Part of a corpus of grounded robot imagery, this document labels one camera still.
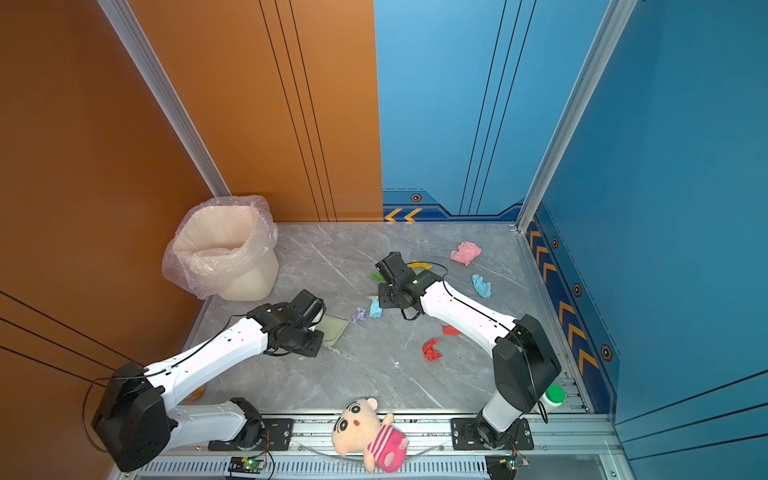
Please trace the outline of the small yellow paper scrap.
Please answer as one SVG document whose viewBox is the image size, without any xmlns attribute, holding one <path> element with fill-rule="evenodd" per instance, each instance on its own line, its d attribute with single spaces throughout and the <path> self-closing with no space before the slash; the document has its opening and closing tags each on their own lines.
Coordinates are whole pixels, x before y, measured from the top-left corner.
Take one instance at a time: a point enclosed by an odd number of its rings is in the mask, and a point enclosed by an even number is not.
<svg viewBox="0 0 768 480">
<path fill-rule="evenodd" d="M 408 265 L 410 268 L 423 268 L 426 270 L 432 269 L 432 266 L 427 262 L 410 262 Z"/>
</svg>

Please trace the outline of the green dustpan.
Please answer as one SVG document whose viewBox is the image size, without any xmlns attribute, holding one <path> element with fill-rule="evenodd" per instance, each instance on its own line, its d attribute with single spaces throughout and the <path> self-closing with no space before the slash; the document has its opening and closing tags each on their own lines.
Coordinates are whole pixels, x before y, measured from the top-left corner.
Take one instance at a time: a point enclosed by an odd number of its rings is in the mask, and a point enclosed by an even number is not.
<svg viewBox="0 0 768 480">
<path fill-rule="evenodd" d="M 321 321 L 314 327 L 314 330 L 323 333 L 322 345 L 324 347 L 332 347 L 337 343 L 349 324 L 349 319 L 324 315 Z"/>
</svg>

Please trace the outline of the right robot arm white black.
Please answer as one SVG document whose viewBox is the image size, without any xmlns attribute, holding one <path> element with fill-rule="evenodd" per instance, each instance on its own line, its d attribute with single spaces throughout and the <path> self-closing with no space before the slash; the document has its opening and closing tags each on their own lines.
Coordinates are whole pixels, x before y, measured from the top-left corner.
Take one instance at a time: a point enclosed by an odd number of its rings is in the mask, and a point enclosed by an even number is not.
<svg viewBox="0 0 768 480">
<path fill-rule="evenodd" d="M 492 358 L 495 391 L 475 421 L 477 438 L 488 449 L 508 449 L 520 419 L 538 408 L 546 417 L 543 398 L 562 366 L 538 319 L 515 318 L 470 299 L 428 269 L 414 271 L 399 252 L 376 264 L 383 281 L 379 304 L 398 309 L 406 320 L 427 315 L 457 329 Z"/>
</svg>

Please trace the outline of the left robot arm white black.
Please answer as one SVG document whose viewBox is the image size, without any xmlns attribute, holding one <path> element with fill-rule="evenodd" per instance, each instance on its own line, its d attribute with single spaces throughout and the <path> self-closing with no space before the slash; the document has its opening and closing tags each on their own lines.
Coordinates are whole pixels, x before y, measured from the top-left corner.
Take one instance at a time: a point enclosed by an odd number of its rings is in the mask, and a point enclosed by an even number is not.
<svg viewBox="0 0 768 480">
<path fill-rule="evenodd" d="M 267 434 L 259 411 L 242 397 L 215 405 L 183 402 L 198 388 L 261 354 L 315 357 L 324 301 L 307 290 L 290 302 L 262 304 L 235 316 L 210 339 L 146 367 L 129 363 L 106 379 L 91 428 L 122 472 L 138 470 L 161 453 L 213 443 L 259 448 Z"/>
</svg>

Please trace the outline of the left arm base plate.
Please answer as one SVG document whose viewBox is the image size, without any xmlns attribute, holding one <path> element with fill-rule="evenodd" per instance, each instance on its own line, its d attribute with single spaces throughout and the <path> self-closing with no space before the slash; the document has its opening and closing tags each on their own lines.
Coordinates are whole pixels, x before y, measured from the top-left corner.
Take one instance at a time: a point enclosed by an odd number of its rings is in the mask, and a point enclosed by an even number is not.
<svg viewBox="0 0 768 480">
<path fill-rule="evenodd" d="M 247 420 L 243 429 L 230 441 L 210 441 L 209 451 L 287 451 L 293 434 L 291 418 Z"/>
</svg>

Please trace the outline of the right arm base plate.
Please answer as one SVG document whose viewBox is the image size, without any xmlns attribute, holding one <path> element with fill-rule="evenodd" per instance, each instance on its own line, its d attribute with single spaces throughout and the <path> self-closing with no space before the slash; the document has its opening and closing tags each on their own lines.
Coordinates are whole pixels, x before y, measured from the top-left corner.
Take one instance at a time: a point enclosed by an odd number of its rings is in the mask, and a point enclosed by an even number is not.
<svg viewBox="0 0 768 480">
<path fill-rule="evenodd" d="M 520 417 L 504 432 L 496 431 L 481 416 L 450 420 L 452 445 L 455 450 L 516 450 L 535 448 L 528 421 Z"/>
</svg>

